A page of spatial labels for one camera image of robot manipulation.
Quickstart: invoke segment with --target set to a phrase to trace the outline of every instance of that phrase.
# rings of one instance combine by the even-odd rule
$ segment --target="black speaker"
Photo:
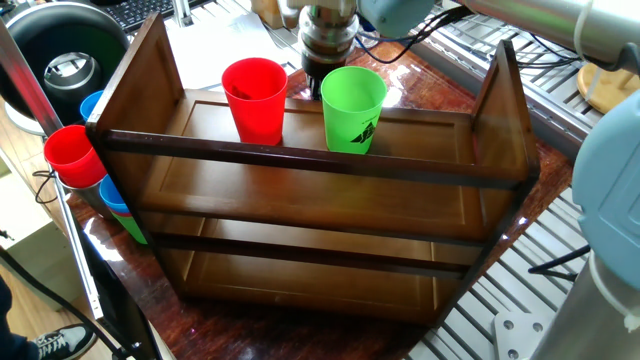
[[[7,28],[63,125],[82,119],[80,103],[84,95],[104,89],[129,46],[115,20],[83,3],[36,6],[11,19]],[[70,62],[78,69],[68,76],[52,71],[49,64],[54,60]],[[33,118],[2,68],[0,95],[14,109]]]

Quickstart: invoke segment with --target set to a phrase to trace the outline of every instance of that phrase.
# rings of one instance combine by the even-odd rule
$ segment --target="green cup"
[[[143,245],[147,245],[147,240],[144,238],[144,235],[142,235],[142,232],[140,231],[138,224],[136,224],[136,221],[133,220],[133,217],[120,216],[115,214],[113,211],[111,213],[113,214],[113,217],[116,218],[116,220],[118,220],[120,224],[122,224],[122,226],[129,232],[129,234],[131,234],[131,236],[133,236],[133,238],[137,242]]]
[[[345,66],[324,78],[320,93],[329,150],[365,154],[387,96],[384,80],[369,69]]]

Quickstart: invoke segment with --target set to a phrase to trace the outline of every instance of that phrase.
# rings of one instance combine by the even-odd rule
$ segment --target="keyboard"
[[[208,0],[190,0],[189,7],[198,6]],[[142,23],[152,12],[159,12],[163,18],[173,15],[173,3],[171,0],[128,0],[118,5],[101,6],[107,14],[111,15],[126,32],[138,30]]]

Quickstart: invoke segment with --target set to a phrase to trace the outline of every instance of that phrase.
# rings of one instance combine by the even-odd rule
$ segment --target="sneaker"
[[[74,360],[84,355],[97,337],[88,327],[76,324],[44,334],[35,339],[39,360]]]

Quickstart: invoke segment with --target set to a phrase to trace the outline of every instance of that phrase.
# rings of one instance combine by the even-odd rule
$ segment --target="blue cup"
[[[89,116],[91,116],[91,112],[93,112],[93,109],[96,107],[96,104],[98,103],[98,100],[100,100],[102,93],[103,90],[96,91],[93,94],[87,96],[82,101],[82,104],[80,104],[80,115],[82,115],[84,121],[89,120]]]
[[[100,197],[104,201],[105,204],[114,211],[116,214],[130,214],[129,208],[122,200],[122,196],[116,189],[116,186],[113,184],[113,180],[111,180],[111,176],[107,175],[102,179],[102,183],[100,184]]]

